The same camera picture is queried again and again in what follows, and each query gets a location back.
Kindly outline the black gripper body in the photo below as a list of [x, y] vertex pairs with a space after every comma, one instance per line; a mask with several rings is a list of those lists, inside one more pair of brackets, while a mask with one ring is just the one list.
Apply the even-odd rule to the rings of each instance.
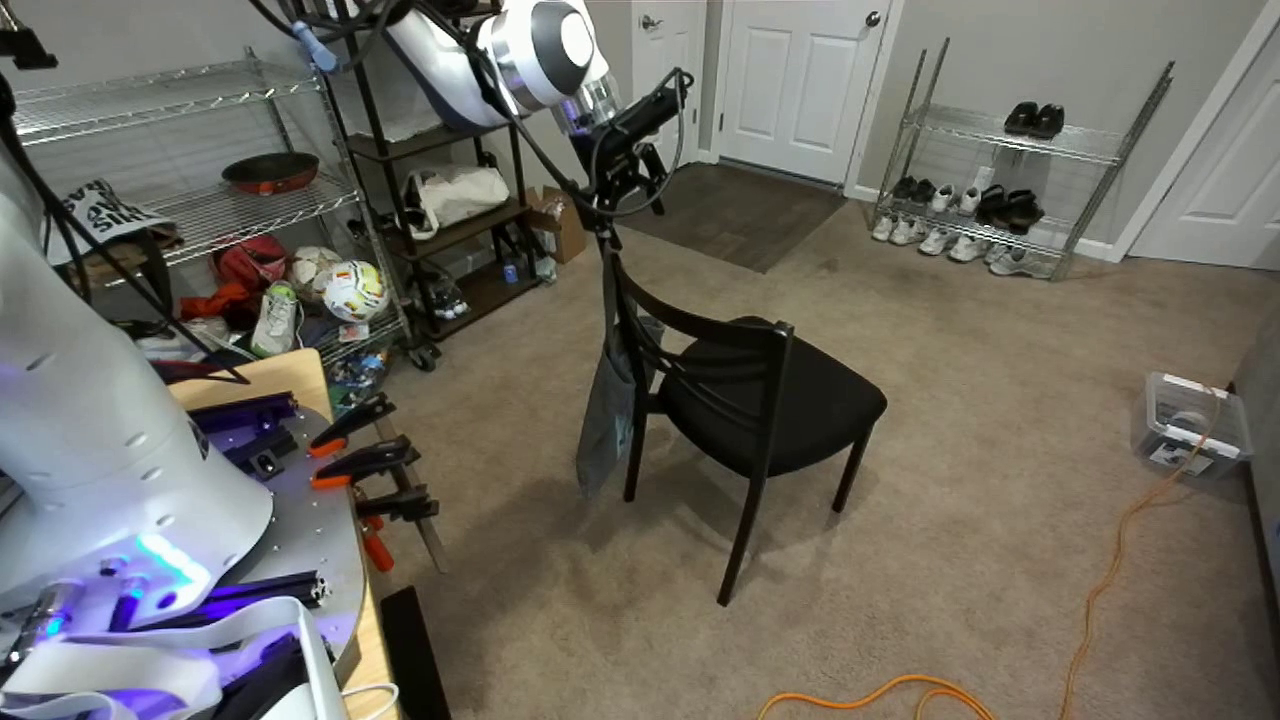
[[633, 191], [641, 191], [644, 210], [663, 212], [660, 191], [669, 170], [660, 160], [655, 131], [684, 118], [692, 85], [692, 71], [672, 67], [633, 110], [582, 135], [589, 195], [599, 212], [615, 212]]

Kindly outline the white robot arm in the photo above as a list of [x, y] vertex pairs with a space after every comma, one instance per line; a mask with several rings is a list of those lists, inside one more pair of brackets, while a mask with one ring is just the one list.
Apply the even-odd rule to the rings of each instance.
[[25, 149], [0, 187], [0, 467], [21, 485], [4, 600], [102, 594], [131, 616], [95, 632], [52, 614], [4, 661], [4, 720], [139, 720], [148, 700], [196, 720], [259, 670], [236, 648], [297, 644], [304, 680], [266, 720], [341, 720], [312, 614], [259, 598], [207, 623], [184, 616], [259, 543], [272, 492], [212, 449], [153, 366], [37, 249], [58, 199]]

